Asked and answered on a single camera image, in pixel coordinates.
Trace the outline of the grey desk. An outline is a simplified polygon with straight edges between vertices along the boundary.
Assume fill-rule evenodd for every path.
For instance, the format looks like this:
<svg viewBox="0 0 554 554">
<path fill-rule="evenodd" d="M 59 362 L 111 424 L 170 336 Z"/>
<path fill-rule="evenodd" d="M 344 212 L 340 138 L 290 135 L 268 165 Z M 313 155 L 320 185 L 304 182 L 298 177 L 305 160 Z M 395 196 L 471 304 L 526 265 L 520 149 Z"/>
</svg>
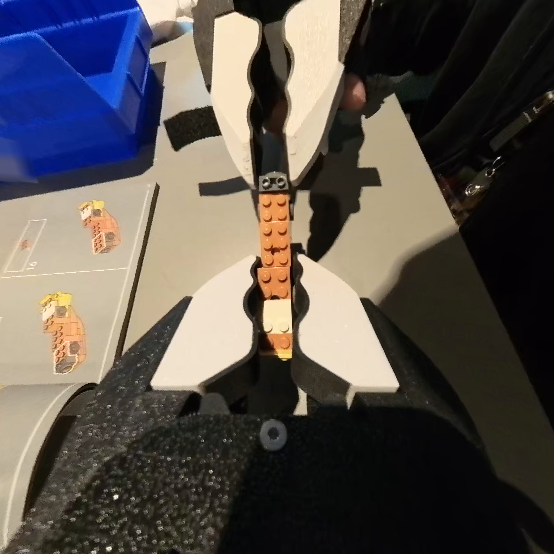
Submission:
<svg viewBox="0 0 554 554">
<path fill-rule="evenodd" d="M 337 216 L 341 229 L 322 266 L 377 301 L 463 395 L 483 393 L 467 405 L 495 469 L 507 479 L 508 455 L 500 453 L 493 429 L 496 410 L 507 400 L 504 383 L 494 377 L 488 386 L 484 378 L 517 368 L 516 355 L 397 99 L 386 92 L 376 103 L 368 119 L 344 115 L 332 131 L 335 151 L 313 192 L 300 194 L 295 240 L 315 258 L 335 231 L 315 231 L 312 240 L 312 211 Z M 192 293 L 254 245 L 250 197 L 223 139 L 204 138 L 175 151 L 173 138 L 162 126 L 157 143 L 137 159 L 49 174 L 36 184 L 1 185 L 3 202 L 96 184 L 158 183 L 161 196 L 122 351 L 170 301 Z"/>
</svg>

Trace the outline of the large blue plastic bin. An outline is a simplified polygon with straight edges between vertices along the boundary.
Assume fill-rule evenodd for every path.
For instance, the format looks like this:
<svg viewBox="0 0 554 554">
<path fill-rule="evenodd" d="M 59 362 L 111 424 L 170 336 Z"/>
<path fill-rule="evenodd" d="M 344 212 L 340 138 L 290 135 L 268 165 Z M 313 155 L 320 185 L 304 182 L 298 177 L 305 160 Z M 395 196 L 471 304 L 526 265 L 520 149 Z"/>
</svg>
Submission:
<svg viewBox="0 0 554 554">
<path fill-rule="evenodd" d="M 135 158 L 162 85 L 137 1 L 1 1 L 1 182 Z"/>
</svg>

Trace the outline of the person's belt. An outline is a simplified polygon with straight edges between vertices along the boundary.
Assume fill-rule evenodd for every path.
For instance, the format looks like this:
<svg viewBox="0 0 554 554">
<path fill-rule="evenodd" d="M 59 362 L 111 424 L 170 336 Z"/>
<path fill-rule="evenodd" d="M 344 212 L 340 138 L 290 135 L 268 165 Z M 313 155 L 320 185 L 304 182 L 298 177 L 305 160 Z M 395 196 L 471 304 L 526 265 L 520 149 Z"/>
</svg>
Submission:
<svg viewBox="0 0 554 554">
<path fill-rule="evenodd" d="M 507 123 L 490 132 L 457 170 L 435 172 L 438 187 L 459 227 L 475 211 L 508 162 L 553 112 L 553 88 L 534 99 Z"/>
</svg>

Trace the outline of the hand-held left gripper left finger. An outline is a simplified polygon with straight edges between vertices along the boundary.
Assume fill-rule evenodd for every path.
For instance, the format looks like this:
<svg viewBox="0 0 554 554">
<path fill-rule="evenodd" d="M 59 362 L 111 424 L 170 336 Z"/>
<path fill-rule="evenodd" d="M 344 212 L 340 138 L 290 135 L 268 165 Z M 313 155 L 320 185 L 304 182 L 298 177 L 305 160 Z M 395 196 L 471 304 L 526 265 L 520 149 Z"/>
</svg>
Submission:
<svg viewBox="0 0 554 554">
<path fill-rule="evenodd" d="M 248 305 L 258 257 L 248 255 L 192 296 L 154 376 L 155 391 L 221 394 L 228 404 L 253 387 L 258 327 Z"/>
</svg>

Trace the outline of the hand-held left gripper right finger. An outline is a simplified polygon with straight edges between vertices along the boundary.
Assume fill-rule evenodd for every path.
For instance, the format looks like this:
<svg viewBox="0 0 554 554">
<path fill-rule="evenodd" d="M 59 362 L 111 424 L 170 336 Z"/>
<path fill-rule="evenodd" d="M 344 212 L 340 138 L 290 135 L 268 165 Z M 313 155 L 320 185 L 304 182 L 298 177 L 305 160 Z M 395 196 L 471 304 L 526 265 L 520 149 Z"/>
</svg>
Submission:
<svg viewBox="0 0 554 554">
<path fill-rule="evenodd" d="M 291 377 L 302 395 L 350 408 L 357 393 L 396 393 L 397 376 L 354 289 L 304 254 L 293 275 Z"/>
</svg>

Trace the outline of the person's right hand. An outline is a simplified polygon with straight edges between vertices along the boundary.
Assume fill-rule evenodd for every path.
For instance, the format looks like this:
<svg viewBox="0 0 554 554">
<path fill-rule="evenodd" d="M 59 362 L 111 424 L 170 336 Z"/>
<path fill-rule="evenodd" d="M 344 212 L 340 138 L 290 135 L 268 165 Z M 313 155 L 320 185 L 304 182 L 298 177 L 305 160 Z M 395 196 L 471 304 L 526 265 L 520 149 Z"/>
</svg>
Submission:
<svg viewBox="0 0 554 554">
<path fill-rule="evenodd" d="M 347 74 L 338 108 L 348 112 L 359 111 L 364 108 L 366 101 L 367 91 L 364 80 L 356 74 Z"/>
</svg>

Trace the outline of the grey instruction booklet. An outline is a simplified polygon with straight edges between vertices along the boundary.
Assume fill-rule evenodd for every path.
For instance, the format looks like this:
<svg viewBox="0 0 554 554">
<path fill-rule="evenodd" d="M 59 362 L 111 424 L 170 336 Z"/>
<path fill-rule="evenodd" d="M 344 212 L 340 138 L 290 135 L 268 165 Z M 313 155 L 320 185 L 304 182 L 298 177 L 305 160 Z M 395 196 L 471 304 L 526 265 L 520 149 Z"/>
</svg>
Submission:
<svg viewBox="0 0 554 554">
<path fill-rule="evenodd" d="M 66 406 L 120 357 L 159 187 L 1 202 L 1 547 Z"/>
</svg>

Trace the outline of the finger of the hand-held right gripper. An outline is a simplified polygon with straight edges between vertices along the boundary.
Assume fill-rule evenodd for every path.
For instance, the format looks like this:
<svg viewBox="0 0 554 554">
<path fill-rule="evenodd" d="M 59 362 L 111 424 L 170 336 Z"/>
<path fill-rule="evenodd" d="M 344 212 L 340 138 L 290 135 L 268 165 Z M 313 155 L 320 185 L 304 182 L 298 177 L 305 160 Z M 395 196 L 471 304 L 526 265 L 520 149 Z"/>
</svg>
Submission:
<svg viewBox="0 0 554 554">
<path fill-rule="evenodd" d="M 214 20 L 211 102 L 228 153 L 250 188 L 258 182 L 252 62 L 261 43 L 257 19 L 233 11 Z"/>
<path fill-rule="evenodd" d="M 340 14 L 340 2 L 299 2 L 282 22 L 291 59 L 283 127 L 291 184 L 302 182 L 328 145 L 343 89 L 344 65 L 338 58 Z"/>
</svg>

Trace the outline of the person's right forearm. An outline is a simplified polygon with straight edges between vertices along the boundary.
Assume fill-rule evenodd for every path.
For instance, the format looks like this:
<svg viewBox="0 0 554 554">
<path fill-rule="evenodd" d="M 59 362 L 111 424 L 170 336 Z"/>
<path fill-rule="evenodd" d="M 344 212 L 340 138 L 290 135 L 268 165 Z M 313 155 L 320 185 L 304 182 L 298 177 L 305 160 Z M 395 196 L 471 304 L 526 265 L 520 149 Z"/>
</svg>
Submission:
<svg viewBox="0 0 554 554">
<path fill-rule="evenodd" d="M 364 80 L 371 72 L 407 65 L 418 35 L 440 1 L 360 1 L 361 9 L 345 56 L 345 76 Z"/>
</svg>

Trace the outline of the small black toy brick piece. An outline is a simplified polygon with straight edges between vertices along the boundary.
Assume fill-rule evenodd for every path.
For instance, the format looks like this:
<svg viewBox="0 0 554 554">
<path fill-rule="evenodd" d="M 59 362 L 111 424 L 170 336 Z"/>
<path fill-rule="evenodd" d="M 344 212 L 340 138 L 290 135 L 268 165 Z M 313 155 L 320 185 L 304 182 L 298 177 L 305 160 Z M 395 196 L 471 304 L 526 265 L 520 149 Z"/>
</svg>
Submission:
<svg viewBox="0 0 554 554">
<path fill-rule="evenodd" d="M 284 172 L 271 171 L 259 176 L 259 193 L 287 193 L 289 190 L 289 179 Z"/>
</svg>

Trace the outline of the person's black jacket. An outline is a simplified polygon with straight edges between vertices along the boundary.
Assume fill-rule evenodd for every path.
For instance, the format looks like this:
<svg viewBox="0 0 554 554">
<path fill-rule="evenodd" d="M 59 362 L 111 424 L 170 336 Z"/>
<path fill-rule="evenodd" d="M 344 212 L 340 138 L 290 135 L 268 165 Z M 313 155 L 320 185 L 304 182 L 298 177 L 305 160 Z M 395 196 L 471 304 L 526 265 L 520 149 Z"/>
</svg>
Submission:
<svg viewBox="0 0 554 554">
<path fill-rule="evenodd" d="M 440 1 L 407 65 L 433 77 L 412 113 L 433 172 L 553 88 L 553 1 Z M 553 426 L 553 112 L 502 168 L 461 235 Z"/>
</svg>

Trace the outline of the orange toy brick model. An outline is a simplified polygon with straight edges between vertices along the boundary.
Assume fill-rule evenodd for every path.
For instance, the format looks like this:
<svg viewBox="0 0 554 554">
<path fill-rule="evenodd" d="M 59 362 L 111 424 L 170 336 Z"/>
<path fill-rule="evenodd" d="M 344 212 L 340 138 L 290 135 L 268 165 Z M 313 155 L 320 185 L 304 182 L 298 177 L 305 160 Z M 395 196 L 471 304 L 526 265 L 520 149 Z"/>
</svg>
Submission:
<svg viewBox="0 0 554 554">
<path fill-rule="evenodd" d="M 294 342 L 289 204 L 290 195 L 285 192 L 263 192 L 259 196 L 259 352 L 281 361 L 292 358 Z"/>
</svg>

